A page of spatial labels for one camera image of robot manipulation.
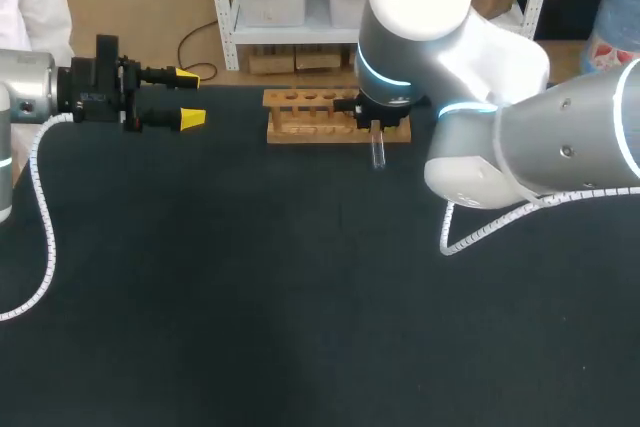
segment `black table surface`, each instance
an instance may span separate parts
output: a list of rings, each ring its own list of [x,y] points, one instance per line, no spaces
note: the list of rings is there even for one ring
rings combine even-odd
[[[0,324],[0,426],[637,425],[638,200],[539,212],[446,258],[431,113],[374,172],[366,145],[267,145],[261,96],[182,94],[209,111],[184,135],[46,136],[58,267]],[[460,209],[453,237],[496,215]],[[2,311],[45,260],[23,175]]]

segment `white shelf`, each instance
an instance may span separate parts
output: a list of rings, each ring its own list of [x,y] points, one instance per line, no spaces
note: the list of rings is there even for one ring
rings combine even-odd
[[[329,0],[307,0],[307,15],[299,27],[247,27],[239,9],[231,34],[236,44],[355,44],[358,29],[331,26]]]
[[[517,3],[496,19],[496,25],[533,39],[544,0],[527,0],[523,9]],[[215,0],[220,38],[228,70],[238,70],[238,44],[355,44],[358,29],[334,29],[328,0],[308,0],[307,19],[300,27],[248,27],[237,4]]]

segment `robotic arm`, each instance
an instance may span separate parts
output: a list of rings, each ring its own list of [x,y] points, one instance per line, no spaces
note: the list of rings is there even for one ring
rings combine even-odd
[[[640,186],[640,65],[546,90],[549,60],[471,0],[368,0],[356,72],[385,115],[429,97],[425,181],[494,209],[556,192]]]
[[[140,108],[142,82],[169,88],[198,88],[198,76],[174,67],[143,69],[118,56],[118,38],[99,35],[93,59],[76,57],[56,67],[48,53],[0,50],[0,223],[11,213],[11,123],[41,124],[61,113],[74,122],[122,123],[126,131],[146,126],[181,131],[205,121],[205,111]]]

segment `wooden test tube rack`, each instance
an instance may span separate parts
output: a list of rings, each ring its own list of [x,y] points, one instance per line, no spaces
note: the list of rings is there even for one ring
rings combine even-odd
[[[262,104],[271,110],[270,144],[354,144],[371,142],[368,129],[358,129],[350,113],[335,112],[333,101],[353,99],[358,89],[267,89]],[[385,142],[411,142],[409,117],[387,127]]]

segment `blue water jug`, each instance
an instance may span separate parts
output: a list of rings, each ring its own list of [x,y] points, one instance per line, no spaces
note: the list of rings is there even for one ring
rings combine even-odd
[[[582,52],[583,73],[608,70],[640,58],[640,0],[602,0]]]

